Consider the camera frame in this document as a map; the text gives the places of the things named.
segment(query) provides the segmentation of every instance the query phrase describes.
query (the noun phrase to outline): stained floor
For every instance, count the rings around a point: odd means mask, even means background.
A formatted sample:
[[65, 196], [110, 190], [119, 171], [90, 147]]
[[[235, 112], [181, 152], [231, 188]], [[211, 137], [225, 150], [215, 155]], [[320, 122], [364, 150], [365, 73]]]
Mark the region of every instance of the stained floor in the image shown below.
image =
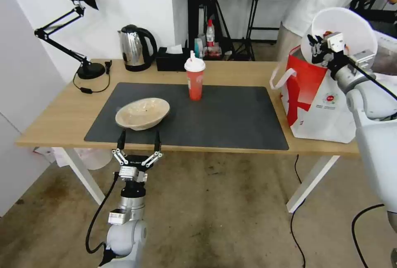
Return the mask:
[[[150, 170], [143, 267], [301, 267], [285, 203], [298, 187], [294, 156], [168, 152]], [[304, 177], [316, 158], [301, 156]], [[92, 171], [103, 191], [117, 163]], [[93, 229], [91, 246], [105, 240], [119, 180]], [[378, 203], [359, 159], [342, 158], [297, 211], [296, 237], [307, 267], [362, 267], [350, 224]], [[0, 267], [97, 267], [84, 239], [97, 209], [69, 167], [50, 166], [0, 219]], [[384, 209], [365, 214], [357, 238], [369, 267], [389, 267], [397, 236]]]

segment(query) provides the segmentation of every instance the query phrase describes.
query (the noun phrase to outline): kettle handle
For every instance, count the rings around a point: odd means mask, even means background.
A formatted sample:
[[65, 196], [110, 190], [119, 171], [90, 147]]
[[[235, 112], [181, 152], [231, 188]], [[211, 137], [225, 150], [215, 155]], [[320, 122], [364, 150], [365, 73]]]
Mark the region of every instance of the kettle handle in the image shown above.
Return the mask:
[[[155, 59], [155, 57], [157, 55], [156, 40], [154, 39], [153, 34], [151, 34], [148, 30], [146, 30], [144, 28], [138, 28], [136, 31], [138, 33], [139, 39], [141, 40], [141, 44], [142, 44], [143, 60], [146, 64], [148, 64], [150, 66], [150, 64], [153, 62], [153, 60]], [[145, 37], [147, 37], [150, 40], [150, 44], [152, 45], [152, 48], [153, 48], [152, 55], [149, 55], [148, 44], [146, 43]]]

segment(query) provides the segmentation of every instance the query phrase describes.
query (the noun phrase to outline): desk lamp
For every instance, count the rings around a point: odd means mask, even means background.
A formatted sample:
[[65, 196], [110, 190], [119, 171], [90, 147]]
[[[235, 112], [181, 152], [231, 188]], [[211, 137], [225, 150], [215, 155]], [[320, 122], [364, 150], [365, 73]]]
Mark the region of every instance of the desk lamp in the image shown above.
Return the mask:
[[[52, 21], [51, 23], [45, 25], [44, 27], [41, 27], [39, 29], [36, 29], [34, 31], [34, 35], [37, 36], [38, 38], [42, 39], [43, 41], [49, 43], [50, 45], [53, 45], [57, 49], [61, 50], [62, 52], [68, 54], [69, 56], [72, 56], [74, 59], [78, 60], [81, 65], [79, 69], [77, 70], [77, 75], [81, 79], [94, 79], [97, 77], [100, 77], [105, 73], [105, 67], [100, 64], [100, 63], [91, 63], [90, 61], [87, 60], [87, 57], [74, 52], [72, 50], [69, 50], [65, 48], [64, 46], [58, 44], [57, 42], [53, 41], [50, 39], [50, 35], [53, 34], [54, 32], [57, 32], [61, 28], [69, 25], [70, 23], [76, 21], [77, 19], [81, 18], [84, 16], [84, 10], [85, 7], [81, 5], [81, 1], [84, 1], [87, 5], [90, 7], [98, 10], [98, 0], [71, 0], [73, 4], [75, 5], [74, 9], [72, 9], [70, 12], [64, 14], [63, 16], [60, 16], [58, 19]], [[61, 24], [61, 25], [54, 25], [55, 23], [59, 22], [63, 18], [69, 16], [70, 14], [77, 13], [77, 16], [70, 21]]]

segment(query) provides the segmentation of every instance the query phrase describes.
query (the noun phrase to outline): red and white bag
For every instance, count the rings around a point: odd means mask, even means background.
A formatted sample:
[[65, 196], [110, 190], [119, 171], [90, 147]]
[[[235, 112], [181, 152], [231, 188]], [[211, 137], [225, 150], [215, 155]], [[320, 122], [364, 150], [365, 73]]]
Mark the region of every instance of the red and white bag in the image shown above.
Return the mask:
[[270, 78], [271, 89], [281, 88], [281, 101], [296, 138], [349, 143], [356, 125], [346, 97], [323, 67], [309, 64], [300, 47], [288, 56], [287, 70], [274, 86], [279, 66]]

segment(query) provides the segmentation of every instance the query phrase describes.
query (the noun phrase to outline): white table leg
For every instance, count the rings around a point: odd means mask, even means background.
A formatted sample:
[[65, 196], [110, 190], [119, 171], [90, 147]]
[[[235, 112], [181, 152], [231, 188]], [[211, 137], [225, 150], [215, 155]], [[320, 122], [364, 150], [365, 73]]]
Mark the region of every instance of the white table leg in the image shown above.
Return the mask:
[[339, 156], [321, 156], [314, 167], [303, 180], [302, 184], [295, 191], [287, 203], [288, 212], [293, 213], [313, 188], [320, 182], [328, 170], [338, 160]]
[[77, 175], [94, 200], [98, 204], [102, 203], [105, 195], [91, 176], [77, 152], [73, 148], [61, 148], [58, 151], [62, 152], [73, 172]]

